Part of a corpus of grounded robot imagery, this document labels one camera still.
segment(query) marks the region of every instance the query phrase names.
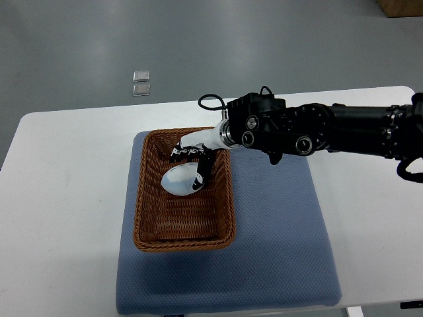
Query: blue padded mat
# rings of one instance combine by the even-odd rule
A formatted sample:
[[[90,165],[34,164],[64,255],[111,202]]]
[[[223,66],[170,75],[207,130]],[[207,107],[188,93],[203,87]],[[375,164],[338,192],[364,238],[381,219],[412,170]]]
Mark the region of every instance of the blue padded mat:
[[[272,166],[231,151],[237,235],[222,250],[151,254],[133,243],[144,137],[134,139],[116,282],[120,314],[188,314],[333,306],[341,298],[307,159]]]

